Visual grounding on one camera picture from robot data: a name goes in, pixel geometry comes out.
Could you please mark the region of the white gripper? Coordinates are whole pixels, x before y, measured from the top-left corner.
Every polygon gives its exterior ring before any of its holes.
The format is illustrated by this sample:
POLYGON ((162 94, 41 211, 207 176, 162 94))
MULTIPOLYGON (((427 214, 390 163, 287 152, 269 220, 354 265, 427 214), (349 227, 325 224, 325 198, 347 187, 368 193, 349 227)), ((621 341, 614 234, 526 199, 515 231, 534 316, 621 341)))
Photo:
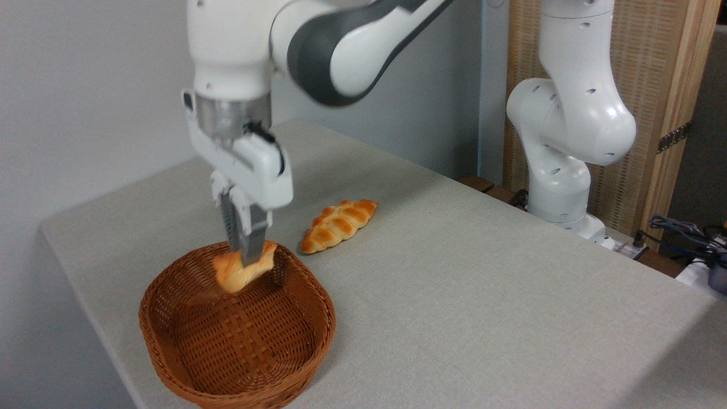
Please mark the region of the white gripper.
POLYGON ((265 210, 293 199, 289 156, 269 129, 270 95, 215 100, 185 90, 182 98, 193 148, 215 168, 211 194, 229 250, 240 251, 242 264, 250 266, 262 257, 271 221, 265 210))

